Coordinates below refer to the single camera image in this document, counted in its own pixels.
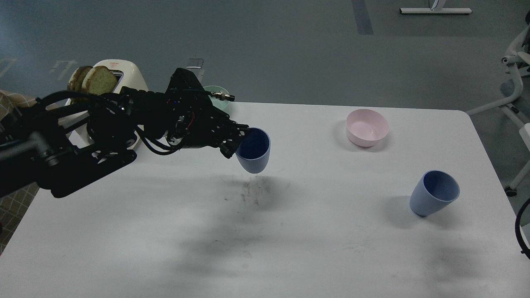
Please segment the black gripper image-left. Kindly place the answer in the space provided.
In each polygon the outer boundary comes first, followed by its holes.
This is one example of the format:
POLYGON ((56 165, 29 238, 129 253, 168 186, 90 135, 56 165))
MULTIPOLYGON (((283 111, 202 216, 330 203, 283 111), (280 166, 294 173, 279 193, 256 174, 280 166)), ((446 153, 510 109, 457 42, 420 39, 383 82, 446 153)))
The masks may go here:
POLYGON ((243 137, 252 132, 248 125, 230 120, 214 107, 210 93, 192 71, 184 68, 171 75, 165 91, 165 113, 167 150, 214 147, 230 159, 243 137))

